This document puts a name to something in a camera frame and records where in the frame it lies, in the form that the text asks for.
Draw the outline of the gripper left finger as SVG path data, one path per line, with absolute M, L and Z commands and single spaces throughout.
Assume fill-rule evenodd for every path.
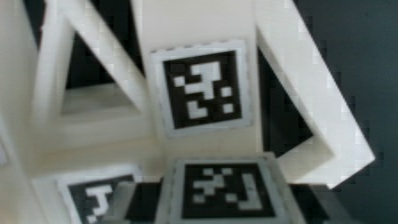
M 154 224 L 159 182 L 120 182 L 99 224 Z

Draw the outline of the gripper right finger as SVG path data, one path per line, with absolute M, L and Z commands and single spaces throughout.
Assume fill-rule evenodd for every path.
M 351 217 L 324 185 L 289 185 L 305 224 L 362 224 Z

